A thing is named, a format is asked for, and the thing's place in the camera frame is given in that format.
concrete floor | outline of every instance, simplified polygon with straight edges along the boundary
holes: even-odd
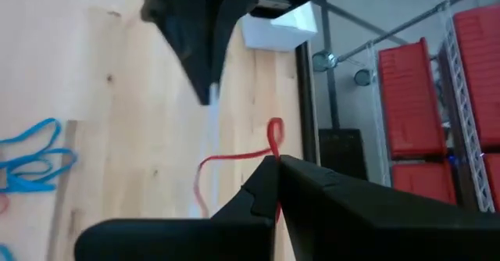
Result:
[[[414,16],[432,8],[443,0],[328,0],[329,2],[353,13],[364,20],[371,22],[385,30],[390,30]],[[453,6],[458,12],[472,9],[476,6],[498,3],[500,0],[464,0]],[[312,53],[323,49],[323,32],[321,27],[320,9],[315,9],[319,34],[311,41]],[[339,16],[330,14],[331,44],[333,53],[345,54],[360,46],[364,42],[374,39],[377,35],[365,30]],[[435,54],[441,43],[443,30],[441,17],[432,16],[423,22],[410,27],[397,35],[408,42],[417,42],[421,37],[427,39],[429,52]],[[397,46],[390,41],[383,41],[377,49]],[[353,59],[361,63],[368,63],[367,52],[361,52]],[[365,160],[369,179],[381,182],[380,164],[377,153],[376,133],[373,111],[371,109],[372,88],[358,87],[353,77],[360,66],[351,63],[342,63],[334,71],[335,90],[337,92],[338,118],[341,128],[358,128],[362,132]],[[320,128],[331,128],[330,103],[328,98],[327,75],[316,73],[316,109]]]

red plastic crate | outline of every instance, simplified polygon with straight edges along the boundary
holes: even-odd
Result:
[[[448,163],[398,164],[392,167],[393,187],[449,204],[456,204],[452,168]]]
[[[481,146],[500,145],[500,5],[454,17]]]
[[[500,209],[500,154],[484,155],[487,180],[490,184],[493,205],[497,212]]]
[[[381,93],[392,157],[446,153],[427,43],[379,52]]]

blue string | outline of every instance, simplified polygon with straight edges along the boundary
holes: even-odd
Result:
[[[6,188],[0,188],[0,193],[53,191],[55,190],[55,185],[49,184],[48,181],[68,171],[71,166],[77,161],[77,155],[72,150],[68,148],[51,148],[52,145],[54,145],[55,140],[57,140],[57,137],[61,134],[61,123],[53,118],[49,118],[41,121],[40,123],[37,123],[32,128],[24,131],[19,136],[0,140],[0,146],[25,141],[32,135],[38,133],[51,124],[54,125],[54,133],[52,134],[47,145],[41,150],[30,155],[20,156],[15,159],[0,162],[0,170],[5,168],[7,174],[7,186]],[[54,166],[50,162],[50,160],[45,158],[45,156],[52,154],[71,156],[70,163],[52,172]],[[43,163],[46,168],[41,171],[22,171],[22,166],[26,166],[28,163]],[[35,175],[39,176],[39,178],[28,180],[24,178],[27,175]]]

metal shelving rack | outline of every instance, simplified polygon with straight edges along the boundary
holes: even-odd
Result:
[[[371,88],[372,88],[372,110],[375,123],[375,132],[377,134],[377,153],[380,164],[380,177],[382,179],[382,185],[385,187],[391,187],[391,160],[389,159],[388,144],[385,134],[385,122],[384,114],[382,111],[382,99],[380,93],[380,79],[378,76],[378,61],[377,61],[377,50],[375,45],[369,43],[366,47],[366,52],[368,53],[369,67],[371,69]]]
[[[476,123],[474,121],[469,90],[467,89],[462,58],[460,57],[459,43],[457,42],[455,25],[453,23],[453,13],[449,2],[442,8],[441,19],[445,27],[443,45],[448,56],[453,91],[455,92],[455,102],[458,108],[463,141],[476,192],[477,204],[479,210],[482,212],[494,212],[495,208],[491,197],[488,176],[484,168],[483,153],[477,136]]]
[[[445,33],[444,33],[444,47],[448,57],[450,74],[452,75],[452,86],[455,92],[456,107],[459,108],[459,122],[460,129],[463,134],[463,142],[465,143],[466,161],[470,166],[471,177],[476,192],[478,208],[482,212],[494,212],[493,201],[491,197],[491,190],[488,183],[488,176],[484,168],[484,161],[480,144],[477,136],[476,124],[474,122],[473,111],[471,107],[469,92],[467,89],[466,79],[462,60],[460,57],[459,45],[457,42],[455,27],[453,24],[453,16],[451,6],[462,0],[446,0],[437,4],[432,9],[416,16],[410,21],[388,31],[387,33],[380,34],[378,38],[368,41],[358,48],[353,49],[344,55],[334,55],[328,49],[318,52],[313,56],[313,62],[318,62],[318,68],[324,70],[333,69],[338,63],[350,62],[351,57],[367,50],[369,57],[369,65],[366,65],[371,70],[371,86],[372,86],[372,107],[375,118],[375,127],[377,133],[377,149],[379,155],[380,174],[382,177],[382,185],[391,186],[391,160],[388,155],[388,144],[386,141],[386,132],[384,127],[384,114],[382,112],[381,96],[380,96],[380,80],[378,77],[377,66],[377,51],[375,44],[386,39],[394,39],[394,36],[399,32],[419,23],[437,13],[441,14]],[[329,8],[333,13],[337,13],[336,9]],[[432,55],[432,59],[436,59],[437,55]]]

white wire shelf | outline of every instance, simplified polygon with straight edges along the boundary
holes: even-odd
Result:
[[[470,103],[462,59],[460,57],[459,43],[457,42],[455,25],[451,5],[446,4],[441,11],[441,19],[445,27],[444,46],[448,57],[449,70],[452,77],[453,91],[465,143],[467,161],[473,179],[479,210],[494,212],[488,176],[484,168],[483,153],[477,136],[476,123]]]
[[[384,126],[384,113],[382,110],[382,100],[380,93],[380,79],[378,76],[378,61],[377,50],[373,42],[369,43],[366,52],[368,53],[368,67],[371,69],[371,88],[372,88],[372,110],[375,123],[375,131],[377,137],[377,153],[380,164],[380,176],[382,185],[391,187],[391,167],[388,155],[388,145],[386,141],[385,126]]]

